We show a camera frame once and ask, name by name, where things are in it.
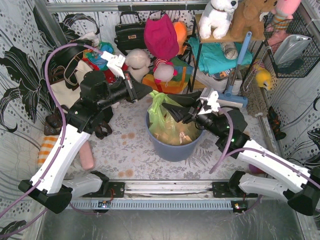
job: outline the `blue bucket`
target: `blue bucket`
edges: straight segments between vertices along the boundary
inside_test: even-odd
[[[145,125],[153,143],[154,149],[159,157],[169,162],[180,162],[186,160],[195,150],[197,142],[204,136],[205,131],[202,131],[200,136],[191,143],[182,146],[173,146],[165,144],[156,139],[149,131],[149,113],[147,112],[145,118]]]

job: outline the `brown teddy bear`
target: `brown teddy bear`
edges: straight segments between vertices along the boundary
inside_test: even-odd
[[[249,27],[256,39],[264,38],[263,16],[275,8],[277,0],[245,0],[235,10],[231,25],[231,36],[235,39],[243,35],[245,27]]]

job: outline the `yellow toy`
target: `yellow toy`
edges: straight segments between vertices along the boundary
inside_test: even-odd
[[[258,83],[259,88],[265,88],[270,90],[272,87],[271,84],[271,74],[265,69],[265,65],[261,61],[257,61],[253,64],[253,71],[255,72],[255,80]]]

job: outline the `white stuffed dog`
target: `white stuffed dog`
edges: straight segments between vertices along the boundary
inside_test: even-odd
[[[142,49],[134,49],[125,58],[125,64],[132,77],[139,83],[143,77],[149,72],[150,58]]]
[[[215,28],[213,37],[223,38],[229,29],[234,12],[238,7],[238,0],[210,0],[202,13],[199,34],[202,39],[211,35],[211,27]]]

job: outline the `green plastic bag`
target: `green plastic bag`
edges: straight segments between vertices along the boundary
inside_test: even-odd
[[[173,146],[189,144],[196,140],[201,131],[198,130],[194,122],[183,124],[176,122],[162,103],[180,106],[162,92],[154,90],[150,93],[152,105],[148,109],[149,131],[160,142]]]

